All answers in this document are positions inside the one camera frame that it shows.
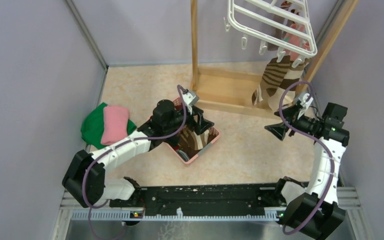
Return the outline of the tan brown striped sock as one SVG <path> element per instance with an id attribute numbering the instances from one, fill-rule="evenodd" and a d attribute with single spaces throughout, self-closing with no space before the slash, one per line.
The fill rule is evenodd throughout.
<path id="1" fill-rule="evenodd" d="M 252 94 L 251 102 L 253 106 L 258 105 L 264 100 L 263 90 L 266 90 L 266 88 L 264 88 L 265 85 L 270 86 L 275 91 L 277 90 L 289 71 L 290 65 L 290 55 L 284 56 L 279 62 L 278 57 L 272 58 L 268 62 L 261 77 L 261 81 Z"/>

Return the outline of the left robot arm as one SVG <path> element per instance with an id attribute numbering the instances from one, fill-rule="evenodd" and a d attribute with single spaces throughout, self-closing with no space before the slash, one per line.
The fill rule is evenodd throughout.
<path id="1" fill-rule="evenodd" d="M 106 175 L 137 155 L 147 153 L 161 143 L 175 146 L 179 132 L 187 127 L 197 135 L 215 124 L 204 118 L 204 111 L 193 104 L 176 106 L 171 100 L 159 101 L 150 118 L 126 138 L 98 151 L 78 151 L 63 179 L 62 186 L 84 208 L 97 208 L 97 202 L 122 200 L 134 207 L 140 193 L 128 177 L 111 182 Z"/>

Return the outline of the white clip hanger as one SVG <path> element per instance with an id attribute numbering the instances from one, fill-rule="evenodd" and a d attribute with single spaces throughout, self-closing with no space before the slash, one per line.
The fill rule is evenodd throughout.
<path id="1" fill-rule="evenodd" d="M 250 0 L 248 3 L 255 7 L 251 10 L 248 7 L 240 5 L 235 0 L 227 1 L 227 14 L 224 17 L 224 29 L 228 32 L 230 29 L 235 29 L 242 34 L 240 39 L 240 47 L 246 50 L 250 37 L 259 40 L 258 53 L 264 55 L 268 50 L 268 43 L 278 46 L 276 49 L 277 62 L 285 57 L 286 51 L 289 50 L 299 54 L 299 57 L 294 61 L 293 67 L 296 67 L 306 59 L 315 57 L 318 53 L 315 35 L 309 16 L 309 5 L 306 0 L 287 0 L 301 7 L 300 15 L 296 15 L 289 11 L 280 8 L 284 0 Z M 294 21 L 296 24 L 305 26 L 305 32 L 295 30 L 289 25 L 283 25 L 272 20 L 274 15 L 282 16 L 286 20 Z M 308 41 L 310 50 L 305 50 L 291 43 L 277 39 L 272 36 L 273 28 L 283 30 L 287 33 L 299 36 Z"/>

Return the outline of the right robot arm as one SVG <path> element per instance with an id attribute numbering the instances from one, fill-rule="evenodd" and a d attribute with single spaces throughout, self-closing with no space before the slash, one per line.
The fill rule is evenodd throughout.
<path id="1" fill-rule="evenodd" d="M 275 112 L 282 122 L 265 129 L 284 140 L 300 133 L 314 141 L 314 161 L 307 186 L 284 177 L 273 192 L 273 200 L 286 206 L 278 223 L 285 235 L 300 232 L 315 240 L 325 240 L 345 220 L 346 211 L 339 207 L 337 196 L 341 159 L 350 140 L 343 128 L 347 107 L 328 103 L 320 119 L 307 117 L 303 102 Z"/>

